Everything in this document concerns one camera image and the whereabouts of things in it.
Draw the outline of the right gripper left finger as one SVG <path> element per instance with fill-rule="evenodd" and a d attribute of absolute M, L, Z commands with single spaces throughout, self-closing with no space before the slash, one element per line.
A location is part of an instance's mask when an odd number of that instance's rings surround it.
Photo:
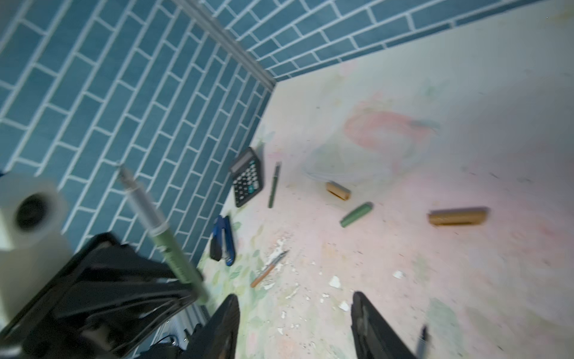
<path fill-rule="evenodd" d="M 208 323 L 192 336 L 192 341 L 179 358 L 236 357 L 239 337 L 240 307 L 237 295 L 230 294 Z"/>

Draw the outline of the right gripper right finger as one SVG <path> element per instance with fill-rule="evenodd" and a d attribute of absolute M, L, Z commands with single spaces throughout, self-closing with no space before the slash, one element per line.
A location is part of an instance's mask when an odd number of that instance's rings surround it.
<path fill-rule="evenodd" d="M 351 321 L 358 359 L 416 358 L 362 292 L 353 294 Z"/>

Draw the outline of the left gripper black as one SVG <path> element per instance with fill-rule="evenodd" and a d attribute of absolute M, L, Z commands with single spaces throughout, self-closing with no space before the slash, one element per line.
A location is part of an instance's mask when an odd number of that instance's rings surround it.
<path fill-rule="evenodd" d="M 102 233 L 1 331 L 1 357 L 124 358 L 198 298 L 167 264 Z"/>

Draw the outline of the green pen cap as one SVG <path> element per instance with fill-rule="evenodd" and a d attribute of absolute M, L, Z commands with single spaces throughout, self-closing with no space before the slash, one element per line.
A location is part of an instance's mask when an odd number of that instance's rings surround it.
<path fill-rule="evenodd" d="M 364 216 L 368 215 L 373 210 L 373 203 L 366 202 L 349 212 L 341 221 L 340 225 L 343 228 L 348 227 Z"/>

